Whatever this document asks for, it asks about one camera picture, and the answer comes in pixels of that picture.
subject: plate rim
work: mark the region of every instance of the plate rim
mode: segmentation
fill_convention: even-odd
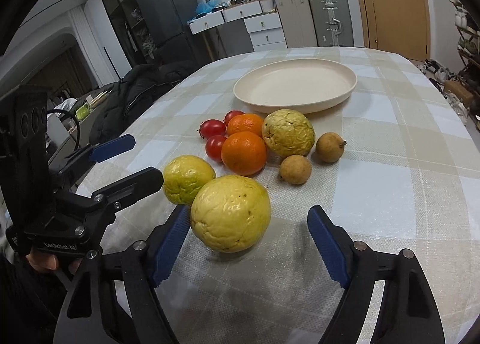
[[[342,65],[343,67],[345,67],[346,69],[348,69],[350,72],[353,73],[354,77],[355,77],[355,83],[353,84],[353,86],[348,90],[348,91],[345,91],[344,93],[338,95],[338,96],[335,96],[334,98],[330,98],[330,99],[325,99],[325,100],[321,100],[321,101],[314,101],[314,102],[311,102],[311,103],[303,103],[303,104],[289,104],[289,105],[285,105],[285,104],[279,104],[279,105],[270,105],[270,104],[257,104],[257,103],[252,103],[251,101],[247,101],[247,100],[244,100],[242,99],[239,95],[237,95],[237,92],[236,92],[236,89],[237,89],[237,84],[240,82],[240,80],[242,80],[246,75],[249,75],[251,74],[252,72],[255,72],[256,70],[259,70],[259,69],[262,69],[262,68],[265,68],[265,67],[268,67],[270,65],[273,65],[273,64],[279,64],[279,63],[284,63],[286,61],[305,61],[305,60],[313,60],[313,61],[328,61],[328,62],[331,62],[331,63],[335,63],[335,64],[339,64],[339,65]],[[233,86],[233,95],[240,101],[246,103],[246,104],[250,104],[252,106],[259,106],[259,107],[307,107],[307,106],[313,106],[315,104],[319,104],[319,103],[323,103],[325,101],[332,101],[332,100],[335,100],[335,99],[338,99],[338,98],[341,98],[343,96],[345,96],[346,94],[348,93],[352,93],[353,90],[355,89],[355,87],[357,86],[357,83],[358,83],[358,77],[357,77],[357,74],[353,71],[353,69],[351,69],[350,67],[347,67],[345,64],[342,64],[342,63],[339,63],[338,61],[333,61],[333,60],[328,60],[326,58],[312,58],[312,57],[309,57],[309,58],[290,58],[288,60],[282,60],[282,61],[275,61],[273,63],[269,63],[269,64],[265,64],[265,65],[262,65],[261,67],[258,67],[258,68],[255,68],[253,70],[251,70],[250,72],[247,72],[245,73],[242,77],[240,77],[234,84]]]

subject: plate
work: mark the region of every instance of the plate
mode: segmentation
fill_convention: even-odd
[[[237,81],[233,93],[255,111],[288,108],[308,114],[342,103],[356,85],[357,75],[343,64],[301,58],[254,69]]]

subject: green cup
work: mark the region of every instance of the green cup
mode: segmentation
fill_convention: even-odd
[[[90,114],[90,107],[88,103],[85,103],[82,107],[80,107],[77,112],[75,113],[75,116],[79,121],[83,121],[87,116]]]

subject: cherry tomato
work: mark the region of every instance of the cherry tomato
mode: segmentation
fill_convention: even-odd
[[[225,119],[223,120],[223,123],[225,123],[225,126],[228,127],[230,120],[237,115],[242,115],[245,114],[243,111],[238,111],[238,110],[233,110],[230,111],[227,115],[225,115]]]
[[[224,136],[212,136],[205,144],[205,152],[207,156],[218,163],[222,162],[222,146],[226,138]]]
[[[218,119],[209,119],[200,125],[198,132],[200,133],[200,137],[209,139],[212,136],[224,135],[225,130],[226,127],[222,121],[219,121]]]

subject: white column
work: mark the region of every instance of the white column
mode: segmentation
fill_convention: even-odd
[[[68,17],[75,33],[78,46],[80,47],[88,66],[92,70],[92,74],[97,81],[98,86],[102,87],[106,84],[118,81],[118,78],[110,71],[102,52],[100,51],[82,7],[78,6],[69,10]]]

